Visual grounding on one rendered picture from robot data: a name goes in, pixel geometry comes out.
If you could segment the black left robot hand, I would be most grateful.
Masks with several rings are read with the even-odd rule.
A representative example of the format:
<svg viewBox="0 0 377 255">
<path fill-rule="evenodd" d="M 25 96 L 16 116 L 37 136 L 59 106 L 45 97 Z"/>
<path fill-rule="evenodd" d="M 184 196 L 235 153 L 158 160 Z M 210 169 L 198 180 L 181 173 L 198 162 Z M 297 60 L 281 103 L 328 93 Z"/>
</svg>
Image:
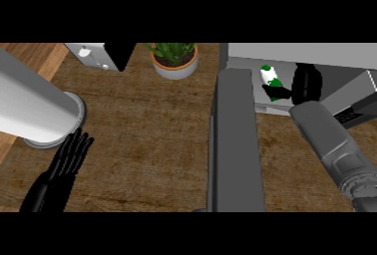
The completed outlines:
<svg viewBox="0 0 377 255">
<path fill-rule="evenodd" d="M 77 130 L 68 134 L 56 151 L 48 169 L 38 175 L 26 193 L 20 212 L 60 213 L 94 139 Z"/>
</svg>

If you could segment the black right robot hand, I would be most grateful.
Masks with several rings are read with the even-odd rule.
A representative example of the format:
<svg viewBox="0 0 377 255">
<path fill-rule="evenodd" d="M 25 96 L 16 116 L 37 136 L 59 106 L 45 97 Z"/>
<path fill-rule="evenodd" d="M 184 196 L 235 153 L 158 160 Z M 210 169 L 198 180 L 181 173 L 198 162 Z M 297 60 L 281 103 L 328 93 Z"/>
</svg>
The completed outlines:
<svg viewBox="0 0 377 255">
<path fill-rule="evenodd" d="M 279 86 L 261 85 L 267 96 L 273 99 L 291 100 L 294 105 L 309 101 L 319 101 L 322 76 L 312 64 L 297 63 L 291 89 Z"/>
</svg>

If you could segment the white and green milk bottle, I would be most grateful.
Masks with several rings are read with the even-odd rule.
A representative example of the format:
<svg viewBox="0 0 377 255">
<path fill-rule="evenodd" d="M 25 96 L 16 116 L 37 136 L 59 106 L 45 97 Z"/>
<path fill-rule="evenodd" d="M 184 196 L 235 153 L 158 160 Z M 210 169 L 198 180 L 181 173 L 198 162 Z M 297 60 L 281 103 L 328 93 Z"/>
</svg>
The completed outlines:
<svg viewBox="0 0 377 255">
<path fill-rule="evenodd" d="M 279 81 L 279 78 L 276 76 L 273 67 L 269 65 L 263 65 L 260 67 L 260 78 L 264 85 L 269 87 L 279 87 L 282 88 L 282 83 Z"/>
</svg>

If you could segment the grey microwave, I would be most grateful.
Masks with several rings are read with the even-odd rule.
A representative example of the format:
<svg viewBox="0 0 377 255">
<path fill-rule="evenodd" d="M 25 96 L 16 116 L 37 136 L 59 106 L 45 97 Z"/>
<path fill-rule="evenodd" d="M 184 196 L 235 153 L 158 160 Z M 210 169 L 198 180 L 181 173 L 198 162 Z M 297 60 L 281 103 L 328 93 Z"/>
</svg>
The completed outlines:
<svg viewBox="0 0 377 255">
<path fill-rule="evenodd" d="M 218 68 L 251 70 L 255 111 L 288 115 L 291 100 L 272 101 L 261 88 L 260 67 L 272 66 L 289 89 L 295 64 L 322 76 L 319 102 L 346 128 L 377 119 L 377 44 L 221 43 Z"/>
</svg>

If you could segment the dark grey microwave door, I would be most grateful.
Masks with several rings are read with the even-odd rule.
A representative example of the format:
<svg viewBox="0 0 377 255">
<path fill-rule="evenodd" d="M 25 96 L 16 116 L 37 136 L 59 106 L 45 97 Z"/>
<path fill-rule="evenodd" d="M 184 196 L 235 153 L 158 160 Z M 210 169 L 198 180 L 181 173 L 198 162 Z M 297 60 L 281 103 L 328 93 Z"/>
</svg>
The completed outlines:
<svg viewBox="0 0 377 255">
<path fill-rule="evenodd" d="M 205 207 L 195 212 L 263 212 L 251 70 L 217 73 L 208 116 Z"/>
</svg>

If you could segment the green plant in pot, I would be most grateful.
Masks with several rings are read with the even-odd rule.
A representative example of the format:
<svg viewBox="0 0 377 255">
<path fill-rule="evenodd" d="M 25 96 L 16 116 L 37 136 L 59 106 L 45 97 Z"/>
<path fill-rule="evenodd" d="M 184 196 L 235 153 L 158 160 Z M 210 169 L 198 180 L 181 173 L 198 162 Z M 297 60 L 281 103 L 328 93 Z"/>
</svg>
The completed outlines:
<svg viewBox="0 0 377 255">
<path fill-rule="evenodd" d="M 168 80 L 184 79 L 196 69 L 196 43 L 145 43 L 155 70 Z"/>
</svg>

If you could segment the white and black appliance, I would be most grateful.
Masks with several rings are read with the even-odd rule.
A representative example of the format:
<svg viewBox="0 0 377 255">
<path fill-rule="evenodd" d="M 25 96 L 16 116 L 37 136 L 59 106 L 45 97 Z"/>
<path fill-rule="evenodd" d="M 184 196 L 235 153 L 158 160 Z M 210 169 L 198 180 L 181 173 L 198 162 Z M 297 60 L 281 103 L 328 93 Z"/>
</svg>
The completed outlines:
<svg viewBox="0 0 377 255">
<path fill-rule="evenodd" d="M 136 48 L 134 43 L 66 43 L 68 50 L 87 67 L 121 72 Z"/>
</svg>

